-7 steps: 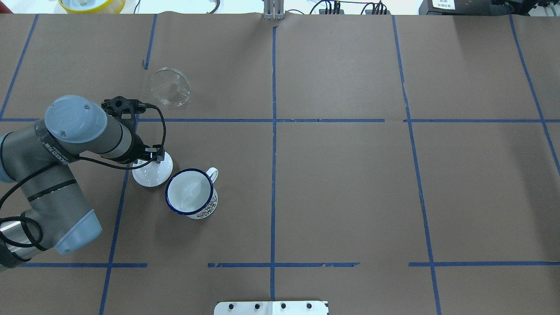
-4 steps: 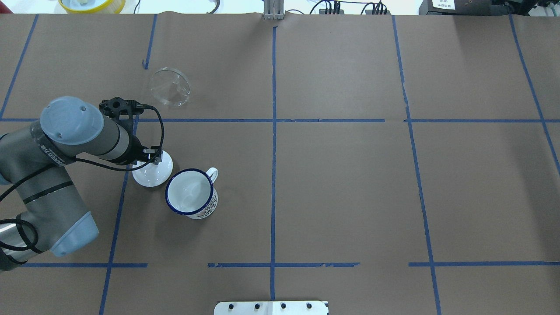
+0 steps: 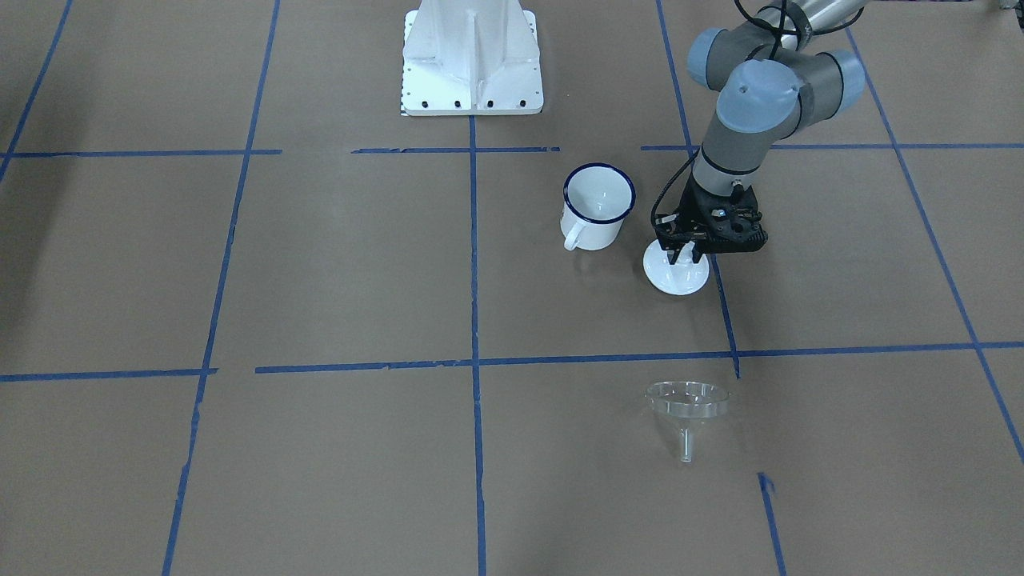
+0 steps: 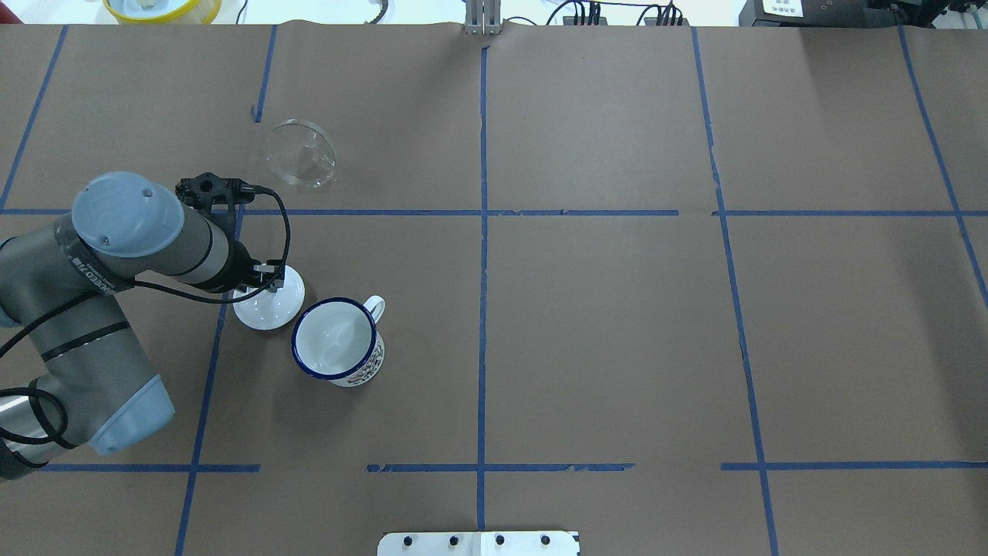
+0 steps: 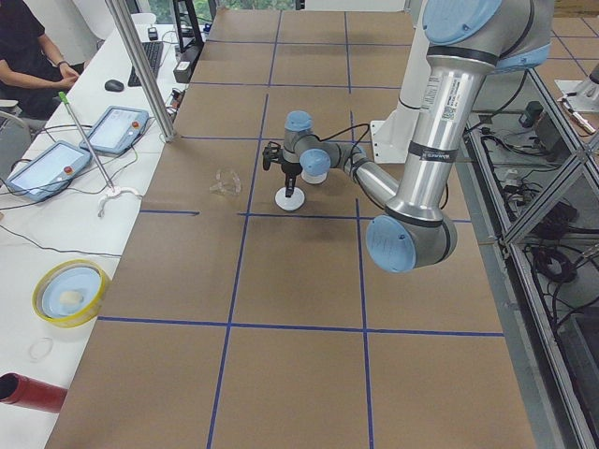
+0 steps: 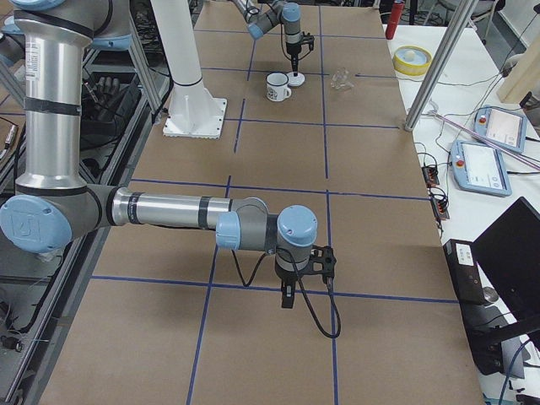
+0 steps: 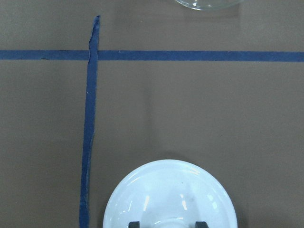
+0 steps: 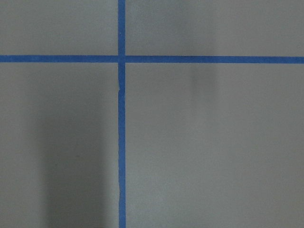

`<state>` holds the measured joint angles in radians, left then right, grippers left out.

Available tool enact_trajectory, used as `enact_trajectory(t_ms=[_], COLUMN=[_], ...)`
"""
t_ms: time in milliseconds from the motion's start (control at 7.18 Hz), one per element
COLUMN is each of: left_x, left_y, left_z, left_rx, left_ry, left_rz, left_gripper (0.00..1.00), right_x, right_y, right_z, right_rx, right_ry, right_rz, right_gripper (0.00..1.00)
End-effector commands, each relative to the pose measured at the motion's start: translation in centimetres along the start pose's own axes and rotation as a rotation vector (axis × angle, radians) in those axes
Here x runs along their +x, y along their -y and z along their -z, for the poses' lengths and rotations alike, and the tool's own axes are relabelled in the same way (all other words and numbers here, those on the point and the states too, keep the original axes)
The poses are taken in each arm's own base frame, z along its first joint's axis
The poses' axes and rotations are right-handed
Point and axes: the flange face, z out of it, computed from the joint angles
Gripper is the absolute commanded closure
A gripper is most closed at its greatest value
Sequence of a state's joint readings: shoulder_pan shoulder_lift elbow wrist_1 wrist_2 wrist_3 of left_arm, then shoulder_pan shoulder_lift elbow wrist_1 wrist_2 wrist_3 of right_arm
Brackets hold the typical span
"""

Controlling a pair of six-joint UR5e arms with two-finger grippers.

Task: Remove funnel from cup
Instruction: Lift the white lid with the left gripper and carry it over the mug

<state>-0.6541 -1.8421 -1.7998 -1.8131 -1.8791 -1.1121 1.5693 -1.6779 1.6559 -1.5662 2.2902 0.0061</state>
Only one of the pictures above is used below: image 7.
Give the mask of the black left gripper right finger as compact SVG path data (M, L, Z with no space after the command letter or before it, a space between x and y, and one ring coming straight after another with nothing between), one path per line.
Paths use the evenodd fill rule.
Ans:
M205 221L196 221L195 228L207 228L207 223Z

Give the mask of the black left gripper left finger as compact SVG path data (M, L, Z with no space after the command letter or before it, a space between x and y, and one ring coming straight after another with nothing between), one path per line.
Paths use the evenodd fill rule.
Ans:
M140 228L140 222L139 221L129 222L129 228Z

